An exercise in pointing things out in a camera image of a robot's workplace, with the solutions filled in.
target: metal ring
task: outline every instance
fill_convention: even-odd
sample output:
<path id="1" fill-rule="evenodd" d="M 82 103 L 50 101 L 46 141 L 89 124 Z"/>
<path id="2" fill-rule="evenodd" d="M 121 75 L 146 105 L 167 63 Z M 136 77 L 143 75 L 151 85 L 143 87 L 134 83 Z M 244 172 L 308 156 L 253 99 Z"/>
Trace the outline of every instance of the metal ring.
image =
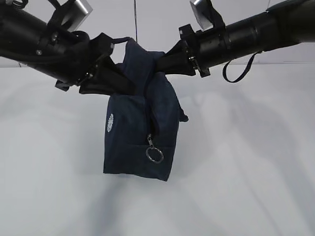
<path id="1" fill-rule="evenodd" d="M 152 157 L 151 157 L 150 154 L 149 154 L 149 151 L 150 151 L 150 150 L 158 151 L 158 153 L 159 153 L 160 156 L 161 156 L 161 159 L 160 159 L 159 161 L 155 161 L 154 159 L 152 159 Z M 146 155 L 147 155 L 147 157 L 149 158 L 150 161 L 152 161 L 152 162 L 154 162 L 154 163 L 156 163 L 156 164 L 159 164 L 159 163 L 161 163 L 161 162 L 164 160 L 163 152 L 162 152 L 161 150 L 157 149 L 156 147 L 149 147 L 149 148 L 146 150 Z"/>

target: black strap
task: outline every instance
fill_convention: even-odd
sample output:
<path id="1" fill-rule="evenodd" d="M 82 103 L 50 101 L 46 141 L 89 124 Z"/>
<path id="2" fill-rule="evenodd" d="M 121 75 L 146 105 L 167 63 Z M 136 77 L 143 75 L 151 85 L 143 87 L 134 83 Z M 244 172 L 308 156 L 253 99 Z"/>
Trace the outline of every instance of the black strap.
<path id="1" fill-rule="evenodd" d="M 120 44 L 120 43 L 125 43 L 128 42 L 129 40 L 131 40 L 130 37 L 125 37 L 125 38 L 114 38 L 113 39 L 113 43 L 114 44 Z"/>
<path id="2" fill-rule="evenodd" d="M 236 79 L 236 80 L 234 80 L 234 81 L 230 81 L 230 80 L 227 78 L 227 75 L 226 75 L 227 67 L 228 67 L 228 65 L 232 62 L 232 61 L 229 61 L 228 64 L 226 64 L 226 65 L 224 66 L 224 69 L 223 69 L 223 77 L 224 77 L 224 79 L 225 79 L 226 81 L 228 81 L 229 83 L 238 83 L 238 82 L 240 82 L 242 79 L 244 79 L 244 77 L 245 77 L 245 76 L 248 74 L 248 72 L 251 70 L 252 63 L 253 63 L 253 61 L 254 61 L 254 59 L 255 59 L 255 56 L 256 56 L 257 54 L 260 54 L 260 53 L 262 53 L 262 52 L 258 52 L 258 53 L 255 53 L 254 55 L 252 55 L 252 57 L 251 57 L 251 59 L 249 60 L 249 62 L 248 62 L 248 64 L 247 64 L 246 69 L 244 70 L 244 72 L 241 74 L 240 77 L 238 77 L 238 79 Z"/>

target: white backdrop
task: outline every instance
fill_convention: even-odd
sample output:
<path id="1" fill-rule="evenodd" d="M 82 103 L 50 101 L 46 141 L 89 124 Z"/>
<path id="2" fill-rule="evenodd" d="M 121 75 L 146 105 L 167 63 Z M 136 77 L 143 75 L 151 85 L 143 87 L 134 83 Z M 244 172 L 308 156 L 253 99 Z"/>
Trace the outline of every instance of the white backdrop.
<path id="1" fill-rule="evenodd" d="M 0 235 L 315 235 L 314 65 L 221 70 L 169 77 L 190 121 L 164 183 L 102 174 L 108 97 L 1 69 Z"/>

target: black robotic arm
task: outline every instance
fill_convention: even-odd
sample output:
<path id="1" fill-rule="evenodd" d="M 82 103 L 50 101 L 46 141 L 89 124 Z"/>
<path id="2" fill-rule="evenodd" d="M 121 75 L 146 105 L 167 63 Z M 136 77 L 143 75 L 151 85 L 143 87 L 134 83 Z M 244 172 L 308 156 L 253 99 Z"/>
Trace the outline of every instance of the black robotic arm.
<path id="1" fill-rule="evenodd" d="M 192 5 L 201 27 L 208 20 L 213 28 L 198 32 L 190 25 L 179 28 L 181 40 L 159 60 L 157 71 L 193 76 L 198 70 L 205 77 L 210 67 L 233 59 L 315 42 L 315 0 L 287 0 L 229 26 L 211 0 L 194 0 Z"/>
<path id="2" fill-rule="evenodd" d="M 19 61 L 57 79 L 67 91 L 81 94 L 133 94 L 134 84 L 113 63 L 115 40 L 104 33 L 90 40 L 75 31 L 77 9 L 86 0 L 68 0 L 60 6 L 48 0 L 55 12 L 48 23 L 25 12 L 28 0 L 0 0 L 0 56 Z M 211 0 L 191 0 L 201 27 L 179 28 L 181 40 L 157 62 L 156 71 L 202 77 L 209 68 L 246 55 L 315 42 L 315 0 L 287 0 L 265 12 L 226 26 Z"/>

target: blue fabric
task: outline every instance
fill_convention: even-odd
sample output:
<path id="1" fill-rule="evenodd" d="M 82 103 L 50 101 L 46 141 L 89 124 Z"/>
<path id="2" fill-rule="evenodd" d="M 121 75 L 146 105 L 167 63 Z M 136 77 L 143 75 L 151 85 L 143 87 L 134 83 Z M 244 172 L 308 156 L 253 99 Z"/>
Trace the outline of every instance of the blue fabric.
<path id="1" fill-rule="evenodd" d="M 107 108 L 105 174 L 130 174 L 167 181 L 171 172 L 180 121 L 188 121 L 172 85 L 155 62 L 163 52 L 147 52 L 133 39 L 126 44 L 124 62 L 117 66 L 136 84 L 136 94 L 114 94 Z M 163 152 L 156 164 L 146 156 L 147 137 Z"/>

